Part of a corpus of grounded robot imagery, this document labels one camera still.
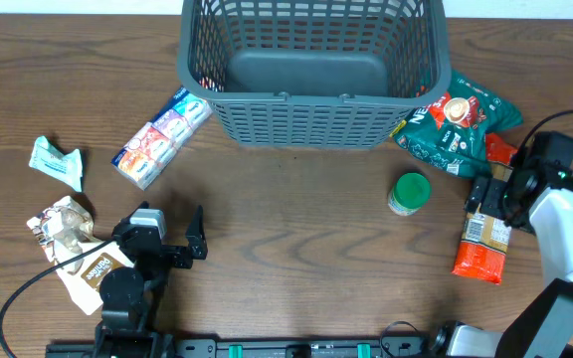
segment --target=brown label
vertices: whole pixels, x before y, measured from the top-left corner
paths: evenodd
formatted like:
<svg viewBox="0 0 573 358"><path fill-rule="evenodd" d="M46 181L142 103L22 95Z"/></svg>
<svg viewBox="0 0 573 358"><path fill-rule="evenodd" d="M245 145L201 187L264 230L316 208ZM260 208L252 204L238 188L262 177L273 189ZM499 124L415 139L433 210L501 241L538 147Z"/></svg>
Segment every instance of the brown label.
<svg viewBox="0 0 573 358"><path fill-rule="evenodd" d="M82 274L81 278L90 285L93 289L98 291L100 287L100 282L103 280L106 274L108 274L113 269L122 268L123 265L115 258L110 255L103 253L100 254L98 259L96 259L88 269L86 269Z"/></svg>

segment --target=teal plastic bag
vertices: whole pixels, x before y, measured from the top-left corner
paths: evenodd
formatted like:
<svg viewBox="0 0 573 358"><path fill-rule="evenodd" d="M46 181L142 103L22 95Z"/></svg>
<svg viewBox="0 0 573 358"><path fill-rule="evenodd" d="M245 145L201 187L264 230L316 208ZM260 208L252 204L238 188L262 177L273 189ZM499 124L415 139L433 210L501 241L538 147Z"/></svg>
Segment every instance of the teal plastic bag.
<svg viewBox="0 0 573 358"><path fill-rule="evenodd" d="M507 100L453 71L448 91L412 111L393 131L395 142L417 159L451 174L489 174L485 135L523 122Z"/></svg>

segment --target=green bottle cap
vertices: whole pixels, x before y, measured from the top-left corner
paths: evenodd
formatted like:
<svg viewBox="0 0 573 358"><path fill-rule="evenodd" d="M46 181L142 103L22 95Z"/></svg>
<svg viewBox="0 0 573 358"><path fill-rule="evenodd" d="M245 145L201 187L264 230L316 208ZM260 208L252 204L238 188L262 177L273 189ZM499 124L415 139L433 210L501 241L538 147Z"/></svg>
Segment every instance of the green bottle cap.
<svg viewBox="0 0 573 358"><path fill-rule="evenodd" d="M393 189L395 200L401 206L410 210L424 206L430 198L430 192L430 182L419 173L402 175Z"/></svg>

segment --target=wooden surface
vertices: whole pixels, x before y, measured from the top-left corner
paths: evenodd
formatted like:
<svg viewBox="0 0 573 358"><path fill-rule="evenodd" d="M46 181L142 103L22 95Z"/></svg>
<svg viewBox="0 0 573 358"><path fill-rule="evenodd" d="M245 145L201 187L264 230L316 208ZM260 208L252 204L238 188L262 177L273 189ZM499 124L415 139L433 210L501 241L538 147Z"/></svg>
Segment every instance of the wooden surface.
<svg viewBox="0 0 573 358"><path fill-rule="evenodd" d="M65 195L28 167L37 136L85 152L95 234L143 199L165 210L179 241L197 204L209 257L178 270L161 330L228 337L376 335L407 320L433 329L457 318L504 329L543 288L532 236L515 233L503 284L450 274L470 182L414 160L394 143L372 151L244 149L210 120L142 192L109 160L176 90L180 17L0 16L0 307L47 268L26 221ZM573 107L573 21L450 20L457 69L513 101L525 124ZM573 118L550 123L573 135ZM413 217L386 206L394 180L419 169L433 184ZM55 276L23 293L5 331L21 356L50 339L93 338Z"/></svg>

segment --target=gray plastic basket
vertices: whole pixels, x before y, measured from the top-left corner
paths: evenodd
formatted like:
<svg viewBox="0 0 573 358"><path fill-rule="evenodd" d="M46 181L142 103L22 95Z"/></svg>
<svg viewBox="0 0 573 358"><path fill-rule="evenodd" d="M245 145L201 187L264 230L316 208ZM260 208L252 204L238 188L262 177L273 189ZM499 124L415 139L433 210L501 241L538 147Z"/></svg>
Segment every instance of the gray plastic basket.
<svg viewBox="0 0 573 358"><path fill-rule="evenodd" d="M246 145L372 147L451 78L439 0L185 0L178 76Z"/></svg>

